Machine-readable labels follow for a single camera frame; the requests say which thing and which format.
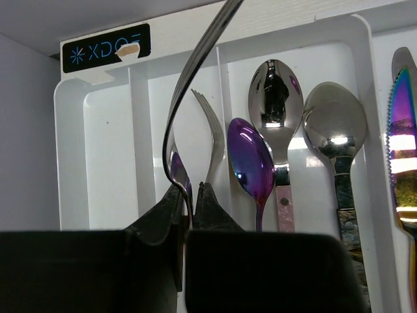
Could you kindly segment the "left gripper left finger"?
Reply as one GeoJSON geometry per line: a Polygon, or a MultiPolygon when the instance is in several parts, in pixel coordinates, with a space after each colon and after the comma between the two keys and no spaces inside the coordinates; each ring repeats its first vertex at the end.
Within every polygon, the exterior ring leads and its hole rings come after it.
{"type": "Polygon", "coordinates": [[[2,312],[175,312],[182,288],[182,195],[123,230],[1,234],[2,312]]]}

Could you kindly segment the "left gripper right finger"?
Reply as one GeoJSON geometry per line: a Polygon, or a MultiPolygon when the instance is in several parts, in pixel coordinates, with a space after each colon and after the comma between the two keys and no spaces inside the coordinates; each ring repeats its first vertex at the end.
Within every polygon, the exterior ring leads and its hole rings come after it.
{"type": "Polygon", "coordinates": [[[366,312],[350,257],[329,235],[244,231],[199,186],[186,238],[189,312],[366,312]]]}

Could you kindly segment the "iridescent rainbow spoon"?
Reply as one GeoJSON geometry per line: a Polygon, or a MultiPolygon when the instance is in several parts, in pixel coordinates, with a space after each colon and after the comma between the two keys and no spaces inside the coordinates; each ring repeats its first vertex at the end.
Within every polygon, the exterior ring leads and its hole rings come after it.
{"type": "Polygon", "coordinates": [[[255,229],[263,230],[263,212],[274,187],[274,164],[258,131],[247,120],[236,117],[227,130],[227,150],[240,186],[256,204],[255,229]]]}

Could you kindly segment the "black handled fork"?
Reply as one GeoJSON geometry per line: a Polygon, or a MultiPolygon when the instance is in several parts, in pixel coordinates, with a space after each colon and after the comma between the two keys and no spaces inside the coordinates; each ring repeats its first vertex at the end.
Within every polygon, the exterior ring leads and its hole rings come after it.
{"type": "Polygon", "coordinates": [[[212,106],[209,104],[206,97],[195,89],[191,89],[194,97],[198,101],[205,117],[208,121],[208,125],[211,133],[211,155],[210,164],[206,176],[206,182],[214,184],[216,179],[216,173],[220,168],[222,160],[225,155],[225,137],[222,125],[217,115],[215,114],[212,106]]]}
{"type": "Polygon", "coordinates": [[[187,152],[191,152],[191,147],[186,142],[188,140],[192,143],[197,142],[196,139],[192,138],[194,135],[193,127],[198,122],[201,122],[202,118],[196,109],[191,108],[189,103],[185,104],[184,108],[181,108],[180,105],[201,65],[225,31],[233,16],[237,13],[241,4],[242,1],[226,1],[215,15],[213,21],[199,39],[199,42],[188,58],[171,98],[162,144],[162,163],[166,177],[178,188],[184,198],[189,228],[193,228],[194,226],[194,202],[192,181],[185,165],[187,165],[187,162],[191,158],[189,156],[184,160],[181,158],[175,139],[178,138],[180,140],[180,146],[185,148],[187,152]]]}

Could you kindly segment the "pink handled spoon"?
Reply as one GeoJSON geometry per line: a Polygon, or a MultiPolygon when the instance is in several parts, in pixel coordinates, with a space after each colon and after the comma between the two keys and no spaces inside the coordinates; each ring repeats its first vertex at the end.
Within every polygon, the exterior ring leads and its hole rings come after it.
{"type": "Polygon", "coordinates": [[[288,148],[302,120],[304,98],[290,67],[277,59],[269,59],[258,67],[250,83],[248,111],[252,125],[272,153],[278,230],[293,233],[288,148]]]}

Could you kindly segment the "dark handled silver spoon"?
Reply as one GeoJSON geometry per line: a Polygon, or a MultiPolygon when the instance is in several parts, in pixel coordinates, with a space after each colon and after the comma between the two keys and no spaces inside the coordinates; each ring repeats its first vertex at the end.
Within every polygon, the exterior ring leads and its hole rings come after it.
{"type": "Polygon", "coordinates": [[[363,105],[344,86],[334,82],[320,83],[307,97],[302,126],[309,147],[332,172],[339,236],[356,269],[365,311],[371,312],[351,184],[351,167],[367,134],[363,105]]]}

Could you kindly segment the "iridescent rainbow knife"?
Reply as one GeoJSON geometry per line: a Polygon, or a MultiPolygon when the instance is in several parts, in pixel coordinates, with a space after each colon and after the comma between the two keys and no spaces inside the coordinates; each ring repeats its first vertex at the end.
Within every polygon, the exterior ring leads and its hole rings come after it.
{"type": "Polygon", "coordinates": [[[399,71],[390,93],[386,143],[397,223],[416,239],[416,112],[408,67],[399,71]]]}

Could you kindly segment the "ornate silver knife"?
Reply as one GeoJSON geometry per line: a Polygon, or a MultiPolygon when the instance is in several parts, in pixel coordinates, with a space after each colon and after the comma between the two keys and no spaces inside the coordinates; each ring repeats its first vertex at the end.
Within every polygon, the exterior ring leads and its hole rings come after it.
{"type": "MultiPolygon", "coordinates": [[[[416,112],[416,64],[407,47],[398,48],[392,59],[392,74],[396,78],[403,67],[408,67],[411,75],[414,109],[416,112]]],[[[416,239],[410,238],[409,288],[412,311],[416,312],[416,239]]]]}

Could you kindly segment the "white divided cutlery tray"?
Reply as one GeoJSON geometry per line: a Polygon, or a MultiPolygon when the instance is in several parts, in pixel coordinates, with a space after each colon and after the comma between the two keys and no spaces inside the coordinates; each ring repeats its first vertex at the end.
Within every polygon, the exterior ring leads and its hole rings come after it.
{"type": "MultiPolygon", "coordinates": [[[[161,57],[128,59],[93,70],[84,82],[67,74],[55,89],[59,211],[64,230],[121,229],[168,188],[162,138],[169,103],[191,50],[168,37],[161,57]]],[[[410,312],[410,241],[395,224],[384,161],[392,56],[416,51],[416,3],[315,21],[248,38],[222,38],[192,82],[223,125],[247,119],[257,67],[280,59],[308,95],[335,82],[364,105],[368,133],[352,165],[352,189],[371,306],[410,312]]]]}

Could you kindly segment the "blue logo sticker left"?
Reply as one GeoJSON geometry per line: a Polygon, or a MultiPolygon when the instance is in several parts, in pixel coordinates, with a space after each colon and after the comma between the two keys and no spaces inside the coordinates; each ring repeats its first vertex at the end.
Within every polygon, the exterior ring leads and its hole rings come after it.
{"type": "Polygon", "coordinates": [[[65,74],[121,62],[117,52],[131,44],[137,58],[151,54],[151,28],[147,23],[63,44],[61,59],[65,74]]]}

